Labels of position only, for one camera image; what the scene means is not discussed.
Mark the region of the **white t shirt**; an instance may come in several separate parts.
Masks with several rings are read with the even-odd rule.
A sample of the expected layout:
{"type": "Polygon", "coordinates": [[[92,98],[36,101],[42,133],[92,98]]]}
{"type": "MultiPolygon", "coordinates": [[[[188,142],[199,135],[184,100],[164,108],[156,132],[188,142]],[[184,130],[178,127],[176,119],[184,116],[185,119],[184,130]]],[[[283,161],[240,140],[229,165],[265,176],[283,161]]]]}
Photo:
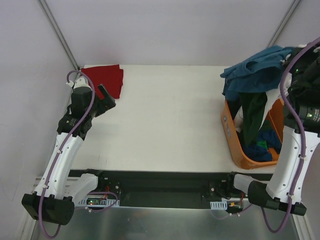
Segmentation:
{"type": "MultiPolygon", "coordinates": [[[[288,73],[286,75],[286,78],[284,81],[284,94],[285,94],[285,96],[288,96],[288,89],[291,86],[291,82],[292,82],[292,74],[288,73]]],[[[273,104],[276,102],[276,100],[281,98],[280,85],[278,85],[277,89],[272,89],[272,90],[267,91],[266,96],[267,96],[267,101],[266,101],[266,105],[264,107],[263,118],[260,121],[260,128],[262,127],[262,125],[267,117],[267,113],[272,108],[273,104]]],[[[244,114],[243,114],[243,107],[241,106],[233,119],[235,129],[238,132],[240,132],[243,128],[243,125],[244,125],[243,122],[244,122],[244,114]]]]}

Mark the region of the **teal blue t shirt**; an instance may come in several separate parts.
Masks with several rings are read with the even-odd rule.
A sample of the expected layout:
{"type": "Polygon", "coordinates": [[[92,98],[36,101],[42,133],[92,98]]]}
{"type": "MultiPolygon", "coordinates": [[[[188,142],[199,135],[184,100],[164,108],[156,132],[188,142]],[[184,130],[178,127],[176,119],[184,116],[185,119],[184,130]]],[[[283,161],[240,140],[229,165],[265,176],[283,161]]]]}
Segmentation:
{"type": "Polygon", "coordinates": [[[293,47],[274,45],[244,61],[224,69],[222,94],[228,101],[236,101],[239,93],[264,93],[276,89],[285,70],[283,64],[293,47]]]}

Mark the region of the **dark green t shirt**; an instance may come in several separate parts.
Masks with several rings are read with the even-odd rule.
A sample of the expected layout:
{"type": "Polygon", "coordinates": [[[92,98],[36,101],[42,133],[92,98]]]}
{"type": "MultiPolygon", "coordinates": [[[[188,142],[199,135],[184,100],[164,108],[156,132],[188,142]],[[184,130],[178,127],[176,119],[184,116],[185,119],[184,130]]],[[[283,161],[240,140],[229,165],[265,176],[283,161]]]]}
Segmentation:
{"type": "Polygon", "coordinates": [[[243,112],[242,135],[244,144],[249,146],[257,139],[259,130],[264,122],[267,95],[260,93],[239,93],[243,112]]]}

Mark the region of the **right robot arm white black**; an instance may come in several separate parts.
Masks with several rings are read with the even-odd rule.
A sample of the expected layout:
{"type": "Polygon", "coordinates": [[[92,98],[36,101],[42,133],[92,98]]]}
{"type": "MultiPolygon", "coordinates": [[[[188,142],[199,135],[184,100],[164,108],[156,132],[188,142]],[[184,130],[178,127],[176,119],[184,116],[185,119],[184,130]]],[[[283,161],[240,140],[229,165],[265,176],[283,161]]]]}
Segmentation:
{"type": "Polygon", "coordinates": [[[233,198],[243,192],[254,205],[304,216],[302,186],[320,143],[320,45],[296,47],[284,64],[277,93],[284,103],[284,126],[275,171],[268,183],[234,172],[225,192],[233,198]]]}

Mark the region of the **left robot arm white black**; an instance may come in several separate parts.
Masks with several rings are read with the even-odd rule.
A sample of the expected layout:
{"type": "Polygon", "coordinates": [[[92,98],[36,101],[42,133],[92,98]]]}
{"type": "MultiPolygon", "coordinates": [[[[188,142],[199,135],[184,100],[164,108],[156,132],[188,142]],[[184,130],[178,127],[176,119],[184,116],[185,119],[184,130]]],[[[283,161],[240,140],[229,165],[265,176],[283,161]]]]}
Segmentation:
{"type": "Polygon", "coordinates": [[[71,103],[60,119],[55,147],[48,166],[33,193],[26,193],[21,203],[34,220],[67,225],[75,205],[87,194],[105,191],[106,183],[97,170],[86,170],[66,187],[73,161],[92,127],[92,120],[114,108],[115,99],[103,84],[89,85],[84,77],[72,85],[71,103]]]}

